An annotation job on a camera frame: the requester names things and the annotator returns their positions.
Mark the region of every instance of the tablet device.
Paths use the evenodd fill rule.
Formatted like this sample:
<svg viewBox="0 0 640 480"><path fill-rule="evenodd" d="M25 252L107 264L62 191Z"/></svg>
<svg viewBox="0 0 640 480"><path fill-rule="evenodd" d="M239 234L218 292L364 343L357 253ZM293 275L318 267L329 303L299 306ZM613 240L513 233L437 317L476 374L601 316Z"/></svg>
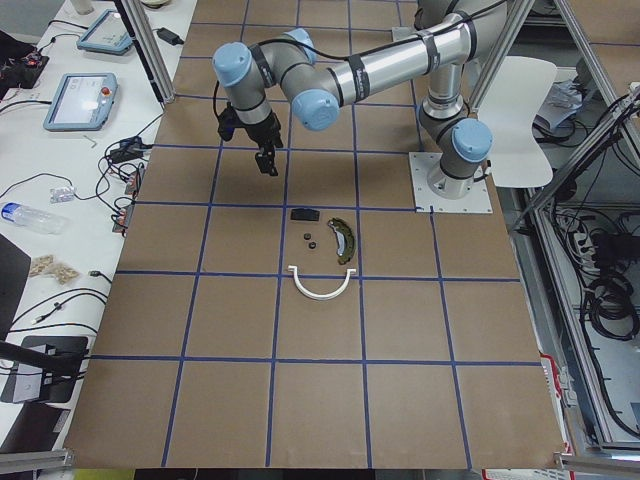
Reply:
<svg viewBox="0 0 640 480"><path fill-rule="evenodd" d="M82 35L76 45L90 52L123 55L131 48L132 40L117 10L105 10Z"/></svg>
<svg viewBox="0 0 640 480"><path fill-rule="evenodd" d="M117 89L113 73L63 75L44 128L53 132L100 130L109 117Z"/></svg>

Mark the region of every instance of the white mounting plate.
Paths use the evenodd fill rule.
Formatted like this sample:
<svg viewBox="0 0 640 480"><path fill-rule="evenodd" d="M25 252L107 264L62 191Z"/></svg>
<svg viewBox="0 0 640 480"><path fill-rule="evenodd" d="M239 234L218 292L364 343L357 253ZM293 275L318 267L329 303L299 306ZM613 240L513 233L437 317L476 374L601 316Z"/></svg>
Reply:
<svg viewBox="0 0 640 480"><path fill-rule="evenodd" d="M417 212L429 213L493 213L491 199L487 192L484 180L476 182L471 191L458 200L442 198L434 193L427 185L427 175L431 168L440 161L441 153L411 152L409 153L409 165L411 166L411 181L413 182L413 198ZM476 177L482 175L482 169L478 168Z"/></svg>
<svg viewBox="0 0 640 480"><path fill-rule="evenodd" d="M391 27L391 35L393 36L394 42L404 40L414 32L413 27Z"/></svg>

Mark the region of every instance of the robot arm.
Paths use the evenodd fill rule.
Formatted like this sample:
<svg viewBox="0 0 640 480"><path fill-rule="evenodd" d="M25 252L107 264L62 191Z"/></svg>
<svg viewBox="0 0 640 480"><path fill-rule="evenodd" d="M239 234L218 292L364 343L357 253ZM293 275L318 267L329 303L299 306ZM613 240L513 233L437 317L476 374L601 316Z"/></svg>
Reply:
<svg viewBox="0 0 640 480"><path fill-rule="evenodd" d="M415 34L325 69L314 68L315 53L305 48L313 48L313 43L303 29L250 47L238 42L220 47L213 67L229 99L219 117L222 139L228 141L235 128L244 128L258 144L260 170L277 175L273 160L274 147L282 146L280 124L265 89L280 85L293 114L307 129L318 131L337 120L340 107L430 74L432 86L420 108L420 121L439 145L451 142L448 125L462 110L462 66L495 43L506 20L506 2L419 3L416 27L420 30ZM446 145L441 148L446 152Z"/></svg>

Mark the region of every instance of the black plug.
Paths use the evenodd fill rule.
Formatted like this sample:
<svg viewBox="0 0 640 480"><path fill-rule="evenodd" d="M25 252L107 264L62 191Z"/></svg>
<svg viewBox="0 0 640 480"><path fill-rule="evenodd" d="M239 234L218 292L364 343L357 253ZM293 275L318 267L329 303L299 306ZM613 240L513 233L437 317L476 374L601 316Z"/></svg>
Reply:
<svg viewBox="0 0 640 480"><path fill-rule="evenodd" d="M156 34L158 34L158 37L167 42L169 45L182 45L184 43L184 40L180 38L180 35L173 33L171 30L168 30L164 27L156 30Z"/></svg>

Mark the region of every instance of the white table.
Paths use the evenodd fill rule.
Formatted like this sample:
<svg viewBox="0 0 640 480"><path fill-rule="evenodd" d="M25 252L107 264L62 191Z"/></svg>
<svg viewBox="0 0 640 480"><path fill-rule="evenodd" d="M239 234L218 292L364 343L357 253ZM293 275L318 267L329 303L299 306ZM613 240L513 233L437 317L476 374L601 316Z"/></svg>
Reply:
<svg viewBox="0 0 640 480"><path fill-rule="evenodd" d="M146 10L152 28L168 28L183 39L187 35L190 19L197 0L174 0L158 10ZM95 11L78 15L67 0L57 19L82 25L90 25L106 9L115 8L111 2L93 2ZM82 30L64 24L52 24L42 37L40 44L49 43L52 36L60 33L82 33ZM147 81L135 48L124 56L106 55L78 50L72 36L59 37L45 48L43 54L50 57L39 84L32 90L10 90L0 107L19 100L51 100L60 78L65 73L112 72L118 79L118 92L109 120L97 132L48 132L42 127L48 106L41 104L21 105L0 114L0 191L9 185L41 172L63 175L71 179L81 197L91 196L100 177L98 159L104 149L121 138L135 135L149 121L162 113L151 86ZM171 46L158 40L158 46L171 77L175 74L182 46ZM152 143L159 121L142 135L145 143ZM124 184L110 180L111 190L104 195L108 202L123 195ZM70 223L61 235L41 235L7 222L0 222L0 233L20 247L32 258L53 254L56 261L64 262L81 272L71 284L59 285L53 278L34 277L27 282L18 309L25 309L56 293L69 288L89 287L109 291L109 284L100 277L90 277L87 272L100 270L113 277L123 245L123 237L111 233L113 225L111 211L97 199L74 200L68 203L50 204L49 189L66 183L51 177L41 177L21 185L8 193L0 202L12 201L65 216ZM31 326L31 320L50 311L53 301L22 319L15 328ZM69 302L63 310L56 312L41 325L79 322L99 327L103 305L96 299L81 297ZM20 344L27 335L86 335L92 332L80 327L60 327L36 332L10 333L7 341ZM0 378L0 388L7 377ZM74 391L72 400L63 405L73 409L80 388ZM0 403L0 442L14 423L21 405ZM70 424L67 420L54 448L61 448Z"/></svg>

